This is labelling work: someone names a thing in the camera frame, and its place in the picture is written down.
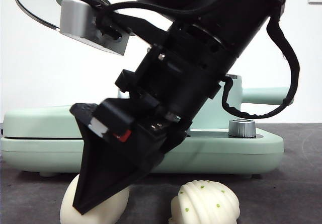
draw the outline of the silver cylinder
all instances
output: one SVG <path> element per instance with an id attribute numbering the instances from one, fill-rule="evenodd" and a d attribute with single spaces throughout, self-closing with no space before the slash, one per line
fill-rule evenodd
<path id="1" fill-rule="evenodd" d="M 229 121 L 229 135 L 240 138 L 256 137 L 255 121 L 247 119 Z"/>

